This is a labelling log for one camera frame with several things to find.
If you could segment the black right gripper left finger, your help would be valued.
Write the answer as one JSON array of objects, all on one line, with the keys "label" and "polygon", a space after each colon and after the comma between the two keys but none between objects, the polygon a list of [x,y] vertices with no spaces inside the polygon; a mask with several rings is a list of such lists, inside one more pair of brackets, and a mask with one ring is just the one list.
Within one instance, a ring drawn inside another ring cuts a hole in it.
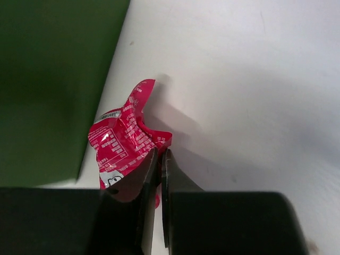
[{"label": "black right gripper left finger", "polygon": [[104,190],[1,188],[1,254],[150,254],[157,159]]}]

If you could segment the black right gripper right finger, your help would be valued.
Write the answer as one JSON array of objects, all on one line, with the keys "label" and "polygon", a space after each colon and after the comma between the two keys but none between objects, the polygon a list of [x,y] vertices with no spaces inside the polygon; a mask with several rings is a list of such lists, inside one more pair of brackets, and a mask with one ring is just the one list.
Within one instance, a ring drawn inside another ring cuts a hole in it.
[{"label": "black right gripper right finger", "polygon": [[161,164],[165,247],[170,254],[308,254],[291,202],[278,192],[205,191],[167,149]]}]

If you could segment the small pink snack packet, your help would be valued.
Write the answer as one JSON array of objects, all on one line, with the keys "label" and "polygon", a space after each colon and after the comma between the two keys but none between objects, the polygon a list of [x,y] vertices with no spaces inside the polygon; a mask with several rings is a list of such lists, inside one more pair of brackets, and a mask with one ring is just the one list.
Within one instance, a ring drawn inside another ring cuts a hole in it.
[{"label": "small pink snack packet", "polygon": [[144,121],[143,108],[155,83],[154,79],[139,82],[121,108],[106,112],[91,126],[88,140],[96,152],[101,189],[134,171],[151,149],[161,154],[171,145],[170,132],[152,130]]}]

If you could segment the brown and green paper bag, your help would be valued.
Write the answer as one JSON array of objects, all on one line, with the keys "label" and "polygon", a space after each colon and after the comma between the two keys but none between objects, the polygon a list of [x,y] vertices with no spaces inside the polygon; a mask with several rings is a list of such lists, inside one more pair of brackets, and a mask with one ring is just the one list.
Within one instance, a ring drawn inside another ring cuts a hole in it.
[{"label": "brown and green paper bag", "polygon": [[129,1],[1,1],[1,186],[77,179]]}]

